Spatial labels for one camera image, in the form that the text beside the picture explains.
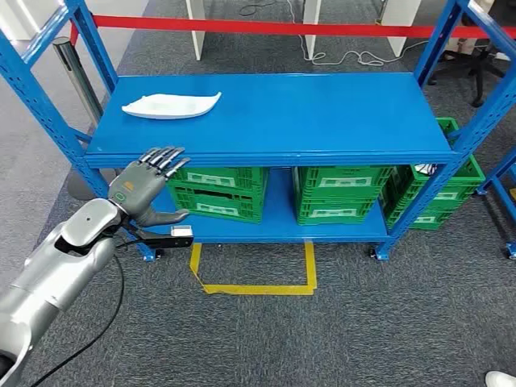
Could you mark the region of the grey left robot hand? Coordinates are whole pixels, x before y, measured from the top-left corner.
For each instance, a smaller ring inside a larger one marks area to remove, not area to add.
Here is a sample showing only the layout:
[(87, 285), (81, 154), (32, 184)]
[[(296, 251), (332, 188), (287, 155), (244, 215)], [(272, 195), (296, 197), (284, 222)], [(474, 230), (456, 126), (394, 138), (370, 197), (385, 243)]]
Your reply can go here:
[(181, 155), (183, 151), (173, 146), (151, 148), (110, 183), (108, 198), (140, 227), (179, 223), (186, 218), (189, 211), (156, 212), (152, 203), (168, 180), (190, 161)]

